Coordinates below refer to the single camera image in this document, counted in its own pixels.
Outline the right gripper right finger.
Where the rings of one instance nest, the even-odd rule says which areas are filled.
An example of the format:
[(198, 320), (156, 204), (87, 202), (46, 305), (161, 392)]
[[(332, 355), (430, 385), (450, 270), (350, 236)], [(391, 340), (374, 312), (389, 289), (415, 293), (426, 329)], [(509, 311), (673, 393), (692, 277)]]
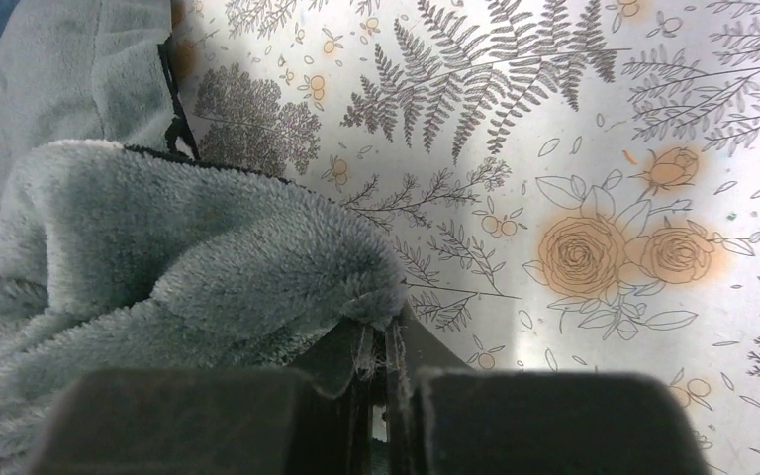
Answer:
[(476, 371), (405, 308), (389, 328), (393, 474), (705, 474), (690, 423), (633, 373)]

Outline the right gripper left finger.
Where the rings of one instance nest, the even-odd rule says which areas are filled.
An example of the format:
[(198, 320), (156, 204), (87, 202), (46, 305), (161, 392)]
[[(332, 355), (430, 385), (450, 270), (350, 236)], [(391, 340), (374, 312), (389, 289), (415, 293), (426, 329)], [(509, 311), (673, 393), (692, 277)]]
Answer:
[(30, 474), (363, 474), (371, 328), (337, 325), (284, 368), (104, 370), (58, 399)]

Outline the zebra and grey pillowcase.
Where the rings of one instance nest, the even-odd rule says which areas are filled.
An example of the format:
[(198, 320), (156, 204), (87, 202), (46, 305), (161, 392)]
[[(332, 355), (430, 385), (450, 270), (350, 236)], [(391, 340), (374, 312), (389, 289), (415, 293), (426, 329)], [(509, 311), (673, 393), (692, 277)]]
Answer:
[(198, 159), (167, 1), (21, 1), (0, 38), (0, 474), (100, 369), (285, 365), (404, 272), (325, 196)]

